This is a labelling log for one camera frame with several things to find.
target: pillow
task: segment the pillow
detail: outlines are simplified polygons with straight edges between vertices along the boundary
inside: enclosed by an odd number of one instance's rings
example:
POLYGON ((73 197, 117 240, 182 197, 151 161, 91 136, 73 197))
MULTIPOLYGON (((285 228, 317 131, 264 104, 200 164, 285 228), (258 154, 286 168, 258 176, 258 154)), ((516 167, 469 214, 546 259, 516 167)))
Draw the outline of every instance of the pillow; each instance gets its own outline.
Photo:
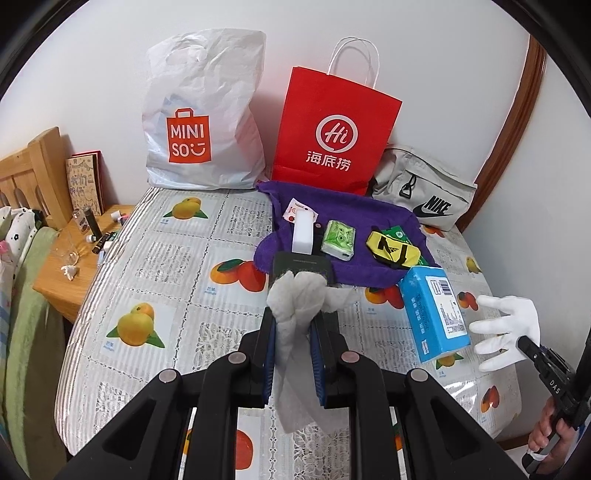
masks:
POLYGON ((24 209, 16 215, 12 221, 12 225, 6 235, 6 242, 10 249, 10 253, 16 268, 14 274, 16 275, 25 261, 29 247, 33 241, 33 237, 37 233, 35 226, 35 213, 32 210, 24 209))
POLYGON ((0 240, 4 240, 12 223, 10 205, 0 208, 0 240))
POLYGON ((10 304, 12 297, 12 281, 15 264, 12 261, 8 244, 0 242, 0 437, 7 445, 8 434, 4 419, 4 385, 6 377, 6 359, 8 356, 8 334, 10 332, 10 304))

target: orange logo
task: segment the orange logo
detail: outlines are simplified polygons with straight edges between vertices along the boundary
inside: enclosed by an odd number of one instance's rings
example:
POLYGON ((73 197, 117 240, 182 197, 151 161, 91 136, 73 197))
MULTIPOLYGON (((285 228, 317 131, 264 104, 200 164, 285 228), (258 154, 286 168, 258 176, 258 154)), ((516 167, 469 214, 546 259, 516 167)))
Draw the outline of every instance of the orange logo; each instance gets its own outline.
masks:
POLYGON ((204 163, 212 159, 209 141, 209 117, 194 116, 192 108, 179 108, 167 117, 168 161, 170 163, 204 163))

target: nike bag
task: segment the nike bag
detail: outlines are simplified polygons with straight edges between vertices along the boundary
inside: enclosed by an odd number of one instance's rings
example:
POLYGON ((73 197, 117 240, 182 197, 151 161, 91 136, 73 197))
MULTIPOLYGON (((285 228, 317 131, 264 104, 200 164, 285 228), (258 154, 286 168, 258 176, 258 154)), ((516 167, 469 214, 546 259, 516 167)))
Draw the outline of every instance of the nike bag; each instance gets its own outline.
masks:
POLYGON ((418 221, 450 230, 470 207, 474 183, 409 147, 388 147, 375 175, 374 199, 411 210, 418 221))

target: drinking glass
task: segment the drinking glass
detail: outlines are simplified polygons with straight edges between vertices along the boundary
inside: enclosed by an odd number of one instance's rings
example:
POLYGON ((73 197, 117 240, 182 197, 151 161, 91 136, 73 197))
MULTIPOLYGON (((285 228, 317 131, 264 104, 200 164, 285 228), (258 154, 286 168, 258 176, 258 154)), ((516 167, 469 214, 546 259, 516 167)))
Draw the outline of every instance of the drinking glass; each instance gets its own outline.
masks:
POLYGON ((69 230, 63 229, 60 232, 59 241, 54 248, 54 253, 61 260, 62 266, 76 265, 78 262, 80 256, 69 230))

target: white plastic bag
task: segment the white plastic bag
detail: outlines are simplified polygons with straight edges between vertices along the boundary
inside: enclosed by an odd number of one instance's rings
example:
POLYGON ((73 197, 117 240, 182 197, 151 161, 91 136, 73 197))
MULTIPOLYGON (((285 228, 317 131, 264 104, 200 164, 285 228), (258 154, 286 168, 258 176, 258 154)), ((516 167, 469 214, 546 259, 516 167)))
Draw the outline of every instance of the white plastic bag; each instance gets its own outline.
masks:
POLYGON ((150 185, 254 186, 265 160, 248 105, 264 53, 263 32, 234 28, 176 35, 148 50, 142 125, 150 185))

